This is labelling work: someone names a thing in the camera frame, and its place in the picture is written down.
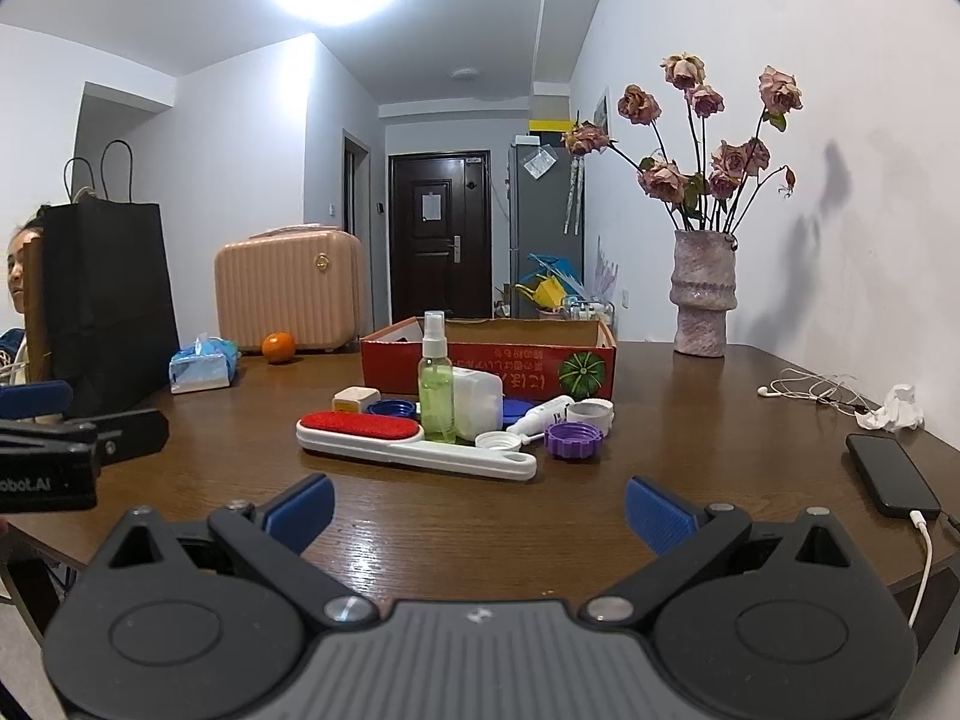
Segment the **wooden table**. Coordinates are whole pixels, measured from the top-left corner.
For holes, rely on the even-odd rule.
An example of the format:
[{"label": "wooden table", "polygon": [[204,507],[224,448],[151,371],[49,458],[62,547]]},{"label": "wooden table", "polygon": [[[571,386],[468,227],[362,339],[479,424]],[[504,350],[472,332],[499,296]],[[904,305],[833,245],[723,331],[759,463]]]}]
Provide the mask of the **wooden table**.
[{"label": "wooden table", "polygon": [[[653,557],[623,517],[627,480],[646,474],[698,504],[736,503],[754,519],[829,507],[882,580],[907,589],[923,567],[922,543],[908,521],[872,507],[843,457],[856,422],[812,403],[757,397],[785,365],[747,346],[702,360],[669,344],[621,344],[616,422],[599,461],[567,464],[540,448],[536,479],[518,484],[308,455],[296,444],[296,420],[362,383],[359,356],[283,367],[249,358],[230,389],[158,396],[170,442],[160,455],[105,469],[97,509],[20,515],[13,533],[22,547],[82,567],[134,504],[200,519],[323,471],[336,488],[336,517],[306,557],[371,598],[563,597],[579,605]],[[944,509],[960,514],[960,452],[924,432],[901,441]],[[939,563],[960,549],[942,520],[931,536]],[[952,601],[955,580],[950,589]],[[909,604],[913,593],[906,595]]]}]

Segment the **gray refrigerator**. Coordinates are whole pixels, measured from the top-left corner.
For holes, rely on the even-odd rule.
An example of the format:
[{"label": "gray refrigerator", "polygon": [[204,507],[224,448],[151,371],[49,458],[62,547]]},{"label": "gray refrigerator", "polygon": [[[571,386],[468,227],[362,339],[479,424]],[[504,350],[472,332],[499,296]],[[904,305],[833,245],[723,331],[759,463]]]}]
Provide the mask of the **gray refrigerator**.
[{"label": "gray refrigerator", "polygon": [[[510,284],[526,283],[539,266],[528,259],[532,253],[565,257],[578,279],[584,279],[584,204],[579,227],[575,220],[576,199],[568,233],[563,232],[566,201],[570,191],[570,155],[554,146],[557,162],[539,178],[524,163],[537,146],[510,147]],[[512,290],[510,316],[536,319],[536,305],[518,290]]]}]

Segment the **blue tissue package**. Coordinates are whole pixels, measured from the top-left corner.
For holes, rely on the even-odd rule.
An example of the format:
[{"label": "blue tissue package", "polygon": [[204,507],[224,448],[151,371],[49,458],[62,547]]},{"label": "blue tissue package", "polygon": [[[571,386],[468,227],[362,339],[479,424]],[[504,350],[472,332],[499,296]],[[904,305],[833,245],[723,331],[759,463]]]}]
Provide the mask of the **blue tissue package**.
[{"label": "blue tissue package", "polygon": [[170,391],[177,395],[230,386],[239,359],[236,343],[203,334],[171,358]]}]

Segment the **red box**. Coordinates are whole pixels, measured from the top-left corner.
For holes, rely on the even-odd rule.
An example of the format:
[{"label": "red box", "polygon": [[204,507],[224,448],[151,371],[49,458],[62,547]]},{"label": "red box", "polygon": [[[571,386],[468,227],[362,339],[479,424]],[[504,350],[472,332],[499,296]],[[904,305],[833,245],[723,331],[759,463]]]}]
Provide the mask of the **red box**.
[{"label": "red box", "polygon": [[[423,339],[416,317],[362,338],[364,383],[386,394],[416,395]],[[598,320],[450,319],[446,339],[453,365],[496,373],[507,397],[611,399],[616,341]]]}]

